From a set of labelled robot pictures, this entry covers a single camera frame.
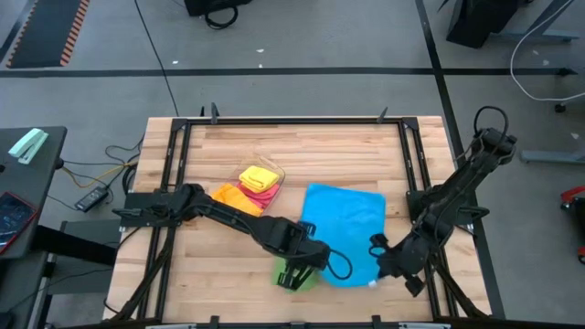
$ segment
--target red object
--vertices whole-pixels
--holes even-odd
[[[275,184],[273,187],[267,189],[262,193],[255,193],[246,188],[246,186],[244,186],[242,183],[238,184],[238,189],[242,191],[243,194],[247,196],[252,203],[254,203],[254,205],[262,209],[266,209],[266,207],[271,203],[271,201],[276,196],[276,192],[278,192],[279,188],[281,188],[281,186]]]
[[[18,232],[12,238],[10,238],[10,240],[8,240],[7,243],[3,247],[0,247],[0,255],[3,254],[8,249],[8,247],[10,247],[10,245],[16,240],[16,238],[18,238],[20,233],[22,233],[27,228],[28,224],[30,224],[30,222],[33,220],[33,218],[37,216],[37,212],[38,212],[38,210],[36,210],[34,207],[32,207],[25,200],[21,199],[18,196],[13,195],[10,192],[4,192],[2,194],[2,196],[0,196],[0,198],[4,198],[5,196],[11,196],[14,199],[20,201],[23,205],[32,209],[32,215],[30,215],[30,217],[25,221],[25,224],[18,230]]]
[[[563,192],[560,195],[560,199],[562,200],[563,203],[571,203],[575,196],[583,191],[585,191],[585,186],[571,188],[569,191]]]

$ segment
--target black metal frame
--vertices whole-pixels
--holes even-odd
[[[185,170],[186,170],[186,159],[187,153],[189,148],[189,138],[191,134],[191,130],[194,126],[197,125],[212,125],[212,124],[219,124],[219,125],[241,125],[241,124],[396,124],[399,130],[399,139],[400,139],[400,146],[402,148],[402,153],[404,156],[404,165],[407,175],[407,180],[409,184],[409,191],[416,191],[417,184],[416,178],[414,175],[414,167],[412,163],[412,159],[410,157],[410,147],[409,141],[407,136],[407,130],[412,130],[412,136],[415,143],[416,153],[417,153],[417,160],[420,165],[420,172],[422,176],[422,181],[424,188],[428,188],[431,186],[431,179],[429,176],[429,171],[426,163],[426,158],[424,156],[424,151],[422,147],[422,140],[420,137],[419,131],[419,123],[416,117],[404,117],[404,118],[382,118],[382,117],[283,117],[283,118],[195,118],[195,119],[186,119],[186,118],[175,118],[171,124],[171,133],[168,140],[168,145],[166,149],[166,156],[165,156],[165,167],[163,170],[163,177],[161,179],[160,188],[163,191],[168,191],[169,186],[180,186],[184,183],[185,178]],[[176,181],[174,185],[169,184],[169,179],[172,170],[173,164],[173,156],[175,153],[175,146],[176,146],[176,138],[179,131],[183,130],[183,142],[181,146],[181,154],[179,157],[179,164],[177,169]],[[158,247],[158,243],[160,240],[160,228],[153,228],[153,234],[151,237],[149,250],[148,250],[148,257],[146,260],[146,270],[152,268],[154,259],[156,256],[156,250]],[[170,239],[170,242],[174,242],[176,234],[176,228],[169,228],[167,230],[166,238]],[[446,268],[448,268],[447,259],[444,254],[444,250],[441,251],[441,262],[444,264]],[[165,263],[162,268],[161,274],[161,281],[159,284],[159,290],[156,300],[156,307],[155,307],[155,314],[154,318],[163,319],[163,313],[165,311],[165,299],[166,299],[166,290],[168,286],[168,278],[170,273],[171,267],[171,259]],[[436,284],[434,281],[434,276],[432,275],[431,267],[428,265],[425,267],[425,277],[427,278],[427,287],[429,291],[429,301],[431,307],[431,314],[433,319],[441,317],[441,307],[439,305],[439,298],[437,295]],[[457,313],[457,304],[454,300],[452,294],[446,290],[447,296],[447,303],[449,305],[449,315],[451,317],[458,316]],[[148,294],[144,296],[144,299],[141,301],[138,309],[137,319],[144,319],[146,314],[146,308],[148,304]],[[197,324],[197,326],[202,325],[202,327],[213,327],[214,321],[211,321],[209,324]],[[331,323],[331,324],[311,324],[311,327],[339,327],[343,326],[346,328],[372,328],[374,327],[382,327],[382,326],[393,326],[396,323],[383,323],[380,321],[378,315],[372,315],[372,323]],[[256,327],[256,328],[271,328],[271,327],[282,327],[282,324],[239,324],[238,327]]]

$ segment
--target blue towel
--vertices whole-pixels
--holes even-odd
[[[367,250],[369,238],[384,231],[385,217],[386,199],[381,194],[309,185],[301,221],[315,224],[313,239],[345,254],[354,267],[352,276],[344,281],[326,268],[322,272],[326,281],[336,287],[360,287],[378,277],[376,259]],[[332,252],[329,263],[338,276],[347,275],[349,267],[342,257]]]

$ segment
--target orange cloth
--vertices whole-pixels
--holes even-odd
[[[262,215],[263,210],[254,205],[242,191],[232,184],[224,184],[211,195],[211,198],[250,215],[256,217]]]

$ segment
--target gray floor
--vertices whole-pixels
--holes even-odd
[[[234,28],[212,31],[190,18],[171,0],[141,0],[144,18],[168,69],[395,67],[429,68],[416,6],[411,0],[255,0],[241,8]],[[444,68],[505,68],[514,46],[488,42],[479,50],[446,42],[449,5],[425,0]],[[522,9],[509,28],[526,28],[549,1]],[[0,38],[4,39],[24,0],[0,2]],[[556,28],[573,28],[585,36],[577,1]],[[520,68],[579,65],[585,41],[572,45],[530,45],[518,54]],[[132,0],[92,0],[70,69],[157,69],[158,63]],[[520,77],[537,95],[565,96],[585,90],[585,79]],[[433,76],[329,75],[256,77],[173,77],[170,85],[183,115],[198,115],[212,101],[222,115],[442,115]],[[519,149],[573,150],[571,133],[585,135],[585,106],[570,104],[556,114],[550,103],[535,102],[510,77],[449,76],[447,87],[463,144],[472,136],[475,111],[500,106],[510,116],[510,131]],[[172,116],[174,110],[162,78],[0,79],[0,127],[65,125],[69,135],[63,158],[105,160],[112,143],[134,145],[148,117]],[[500,122],[486,115],[485,124]],[[97,175],[100,168],[77,167]],[[581,167],[522,164],[517,159],[488,177],[478,190],[496,278],[508,318],[585,324],[582,301],[585,266],[575,250],[585,238],[558,210],[559,194],[582,184]],[[48,201],[44,225],[61,220],[111,218],[123,203],[119,185],[111,205],[89,214],[72,212]],[[72,204],[84,191],[57,172],[52,196]],[[56,298],[49,320],[56,325],[94,323],[101,318],[103,294]]]

